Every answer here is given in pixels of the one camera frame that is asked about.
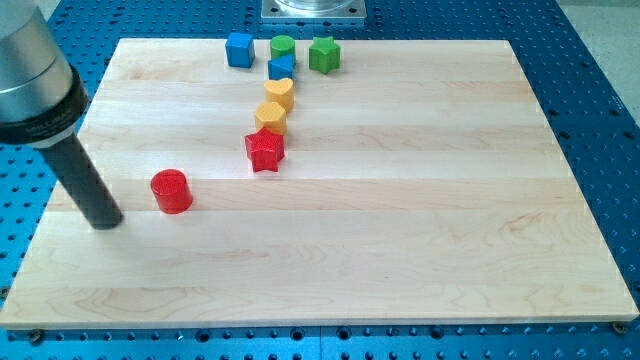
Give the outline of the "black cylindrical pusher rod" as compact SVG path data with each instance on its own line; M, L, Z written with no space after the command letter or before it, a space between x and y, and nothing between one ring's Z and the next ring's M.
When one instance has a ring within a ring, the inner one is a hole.
M75 134L39 153L92 228L108 230L122 222L119 206Z

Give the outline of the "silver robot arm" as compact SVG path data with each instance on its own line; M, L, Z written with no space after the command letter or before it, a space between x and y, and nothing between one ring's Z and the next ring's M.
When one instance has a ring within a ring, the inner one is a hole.
M1 2L1 141L36 149L91 227L123 214L76 134L89 96L34 1Z

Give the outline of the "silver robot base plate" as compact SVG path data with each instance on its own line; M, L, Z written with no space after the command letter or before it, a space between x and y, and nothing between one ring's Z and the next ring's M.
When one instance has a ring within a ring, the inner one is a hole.
M356 23L367 18L365 0L261 0L266 23Z

